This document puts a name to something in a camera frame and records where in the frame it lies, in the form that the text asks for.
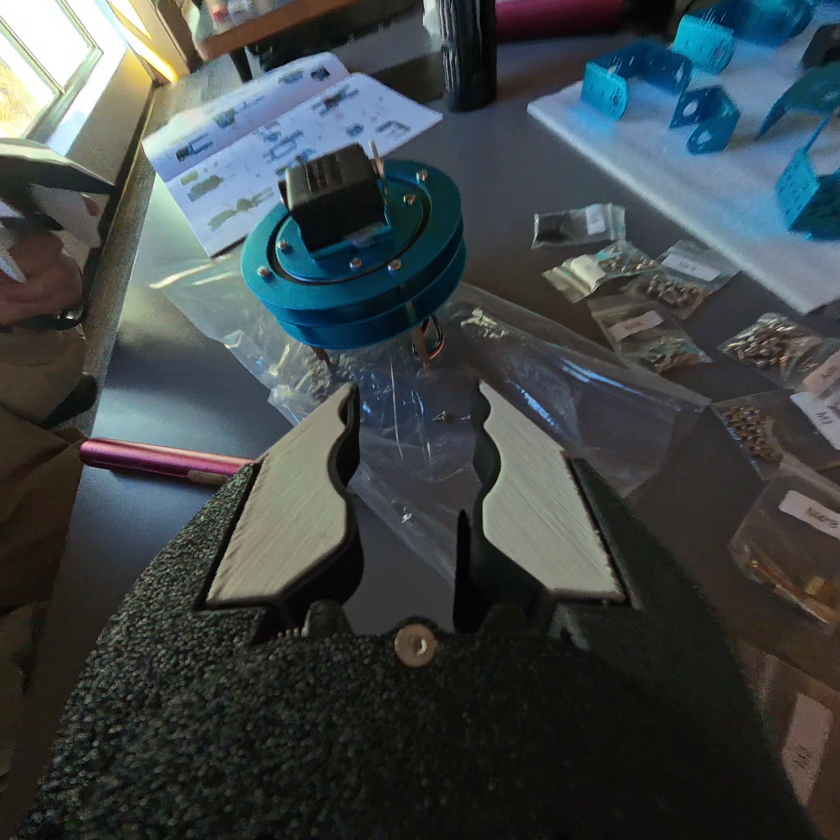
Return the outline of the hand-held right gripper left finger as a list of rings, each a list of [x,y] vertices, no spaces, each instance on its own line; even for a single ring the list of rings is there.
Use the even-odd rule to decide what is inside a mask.
[[[198,596],[201,615],[255,608],[270,629],[308,632],[319,602],[342,607],[364,572],[349,484],[361,400],[342,385],[256,462]]]

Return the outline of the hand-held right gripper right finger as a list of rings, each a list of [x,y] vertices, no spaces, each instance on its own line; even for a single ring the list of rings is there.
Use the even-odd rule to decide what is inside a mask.
[[[479,488],[471,512],[458,515],[456,632],[476,634],[496,607],[542,631],[564,603],[625,604],[583,464],[486,381],[475,384],[469,416]]]

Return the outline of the red electric screwdriver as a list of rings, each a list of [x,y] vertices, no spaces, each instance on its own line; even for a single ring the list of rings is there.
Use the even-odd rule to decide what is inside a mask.
[[[79,455],[81,462],[91,468],[162,476],[211,487],[222,486],[240,469],[255,462],[252,458],[103,437],[82,443]]]

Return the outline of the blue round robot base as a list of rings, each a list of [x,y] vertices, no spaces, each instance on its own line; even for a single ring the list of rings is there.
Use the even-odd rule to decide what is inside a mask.
[[[286,168],[280,202],[246,236],[241,276],[293,339],[357,350],[418,333],[466,267],[456,183],[359,143]]]

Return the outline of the person's left forearm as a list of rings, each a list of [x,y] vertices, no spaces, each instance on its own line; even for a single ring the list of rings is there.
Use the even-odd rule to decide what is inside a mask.
[[[79,325],[64,331],[2,327],[2,409],[46,429],[84,414],[99,393],[85,369],[87,348]]]

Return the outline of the person's left hand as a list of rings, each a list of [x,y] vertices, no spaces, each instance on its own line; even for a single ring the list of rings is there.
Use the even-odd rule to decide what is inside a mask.
[[[10,255],[24,273],[24,281],[1,272],[2,328],[80,306],[81,270],[56,234],[41,228],[20,234]]]

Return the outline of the large window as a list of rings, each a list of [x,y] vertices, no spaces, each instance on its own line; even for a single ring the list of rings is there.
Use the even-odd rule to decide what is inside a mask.
[[[47,136],[104,57],[95,2],[1,2],[1,136]]]

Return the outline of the large clear plastic bag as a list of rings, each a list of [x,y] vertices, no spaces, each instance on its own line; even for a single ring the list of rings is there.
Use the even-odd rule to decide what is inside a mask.
[[[472,508],[476,434],[470,413],[484,381],[626,497],[655,476],[710,401],[619,360],[533,311],[460,283],[437,312],[443,348],[423,367],[408,332],[321,361],[250,292],[238,257],[157,270],[157,290],[222,343],[297,425],[345,382],[360,395],[360,466],[352,491],[429,565],[452,579],[455,526]],[[435,423],[442,411],[447,423]]]

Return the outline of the printed instruction manual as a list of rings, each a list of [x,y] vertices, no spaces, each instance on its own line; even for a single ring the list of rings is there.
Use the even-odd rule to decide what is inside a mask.
[[[205,254],[243,240],[280,202],[286,169],[357,143],[389,154],[443,119],[322,52],[177,114],[143,151]]]

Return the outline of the person's beige jacket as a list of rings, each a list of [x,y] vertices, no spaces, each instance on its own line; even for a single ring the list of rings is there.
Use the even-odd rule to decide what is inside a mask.
[[[25,696],[81,476],[83,436],[2,410],[1,778],[12,768]]]

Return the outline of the pile of small screw bags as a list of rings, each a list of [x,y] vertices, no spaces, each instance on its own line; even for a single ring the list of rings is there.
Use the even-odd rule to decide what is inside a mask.
[[[568,259],[544,278],[587,302],[627,361],[672,372],[707,364],[679,319],[736,271],[690,241],[652,259],[625,239]],[[753,689],[772,720],[800,803],[838,809],[838,340],[766,312],[718,347],[777,388],[711,410],[763,486],[728,551],[763,615],[742,643]]]

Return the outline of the flat white foam sheet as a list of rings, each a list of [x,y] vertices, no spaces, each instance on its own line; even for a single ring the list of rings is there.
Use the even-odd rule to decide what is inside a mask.
[[[671,129],[670,97],[635,80],[625,114],[609,119],[581,99],[581,82],[528,105],[528,114],[605,173],[730,258],[800,314],[838,303],[839,245],[790,231],[775,185],[822,120],[787,112],[756,139],[771,107],[803,74],[801,57],[838,2],[815,2],[805,31],[777,49],[740,43],[719,76],[696,72],[689,90],[722,85],[742,115],[727,148],[690,154],[690,128]]]

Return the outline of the set of blue metal brackets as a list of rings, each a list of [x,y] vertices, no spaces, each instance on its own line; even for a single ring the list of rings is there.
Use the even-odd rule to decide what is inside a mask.
[[[723,152],[742,111],[720,84],[689,88],[695,70],[718,75],[728,68],[740,40],[778,48],[812,22],[812,2],[717,2],[683,14],[671,47],[639,39],[587,62],[581,99],[602,116],[621,119],[629,103],[629,83],[641,81],[668,95],[679,95],[671,129],[692,127],[689,154]],[[810,152],[827,124],[838,117],[838,62],[807,70],[772,106],[756,138],[767,134],[788,112],[821,118],[776,183],[785,224],[810,238],[838,240],[838,171],[818,174]]]

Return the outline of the red cylindrical case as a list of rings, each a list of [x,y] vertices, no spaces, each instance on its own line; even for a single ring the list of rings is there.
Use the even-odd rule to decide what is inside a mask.
[[[624,1],[496,1],[500,42],[599,35],[618,26]]]

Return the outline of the black servo motor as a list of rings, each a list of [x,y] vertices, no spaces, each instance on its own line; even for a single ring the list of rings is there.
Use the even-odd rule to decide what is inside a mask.
[[[835,64],[839,62],[839,52],[839,23],[821,25],[801,58],[801,66],[810,70]]]

